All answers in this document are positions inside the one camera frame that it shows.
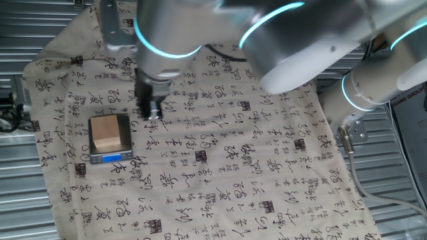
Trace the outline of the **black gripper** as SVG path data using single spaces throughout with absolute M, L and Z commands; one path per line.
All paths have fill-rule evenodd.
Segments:
M 163 119 L 161 102 L 169 95 L 171 79 L 151 78 L 140 68 L 135 69 L 135 76 L 135 96 L 141 116 L 150 121 Z

